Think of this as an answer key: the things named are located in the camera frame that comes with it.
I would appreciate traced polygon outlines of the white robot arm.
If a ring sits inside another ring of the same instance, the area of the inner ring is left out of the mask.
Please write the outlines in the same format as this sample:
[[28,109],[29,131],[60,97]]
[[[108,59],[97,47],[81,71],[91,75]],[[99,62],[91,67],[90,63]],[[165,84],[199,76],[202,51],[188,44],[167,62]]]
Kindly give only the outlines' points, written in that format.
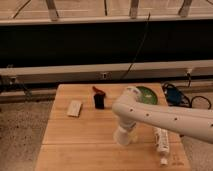
[[128,86],[114,101],[112,111],[122,126],[143,122],[213,144],[213,110],[146,104],[138,87]]

